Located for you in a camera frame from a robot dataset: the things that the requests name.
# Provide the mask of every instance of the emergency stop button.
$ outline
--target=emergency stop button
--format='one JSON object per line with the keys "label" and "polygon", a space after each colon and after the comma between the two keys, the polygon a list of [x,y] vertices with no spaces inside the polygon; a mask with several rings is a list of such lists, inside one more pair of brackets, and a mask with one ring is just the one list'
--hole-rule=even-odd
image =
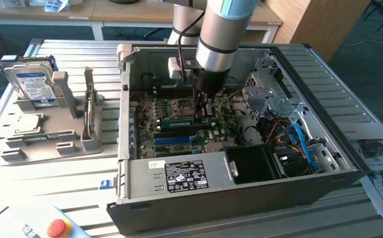
{"label": "emergency stop button", "polygon": [[58,238],[66,231],[66,224],[62,220],[56,219],[50,222],[46,228],[46,235],[52,238]]}

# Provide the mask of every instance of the blue pcie slot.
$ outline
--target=blue pcie slot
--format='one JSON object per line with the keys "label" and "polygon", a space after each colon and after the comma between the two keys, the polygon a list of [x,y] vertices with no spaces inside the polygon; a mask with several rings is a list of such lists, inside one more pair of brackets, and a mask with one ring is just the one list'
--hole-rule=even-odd
{"label": "blue pcie slot", "polygon": [[192,144],[193,138],[196,136],[184,136],[176,138],[154,138],[153,144],[154,145],[170,145],[170,144]]}

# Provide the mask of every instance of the hard drive label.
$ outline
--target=hard drive label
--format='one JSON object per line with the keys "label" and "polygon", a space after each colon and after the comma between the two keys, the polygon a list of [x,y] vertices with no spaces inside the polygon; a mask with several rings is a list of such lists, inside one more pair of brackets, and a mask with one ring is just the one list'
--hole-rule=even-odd
{"label": "hard drive label", "polygon": [[50,106],[50,102],[54,101],[54,94],[50,86],[45,81],[44,73],[17,73],[17,80],[22,87],[29,100],[36,106]]}
{"label": "hard drive label", "polygon": [[169,192],[209,187],[201,160],[164,164],[164,172]]}

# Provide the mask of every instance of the metal workbench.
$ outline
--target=metal workbench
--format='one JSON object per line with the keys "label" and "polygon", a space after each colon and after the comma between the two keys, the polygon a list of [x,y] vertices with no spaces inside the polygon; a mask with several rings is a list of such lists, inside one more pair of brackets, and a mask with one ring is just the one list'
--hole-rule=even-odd
{"label": "metal workbench", "polygon": [[[26,56],[52,54],[60,71],[69,74],[73,94],[84,91],[82,68],[93,67],[94,88],[104,95],[104,158],[0,167],[0,206],[2,199],[37,196],[54,204],[92,237],[120,238],[116,227],[98,204],[114,201],[114,190],[96,190],[101,179],[116,175],[116,139],[120,75],[114,41],[34,42]],[[277,45],[334,121],[377,122],[340,79],[309,48]],[[0,100],[0,126],[13,100],[8,86]],[[376,214],[361,185],[328,193],[317,202],[257,215],[209,222],[136,235],[134,237],[350,237],[383,238],[383,218]]]}

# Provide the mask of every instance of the warning label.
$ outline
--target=warning label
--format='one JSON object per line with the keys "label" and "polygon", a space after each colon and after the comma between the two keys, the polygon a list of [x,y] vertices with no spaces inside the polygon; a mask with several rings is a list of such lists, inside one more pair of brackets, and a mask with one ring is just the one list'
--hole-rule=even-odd
{"label": "warning label", "polygon": [[209,187],[201,160],[164,164],[164,171],[169,192]]}

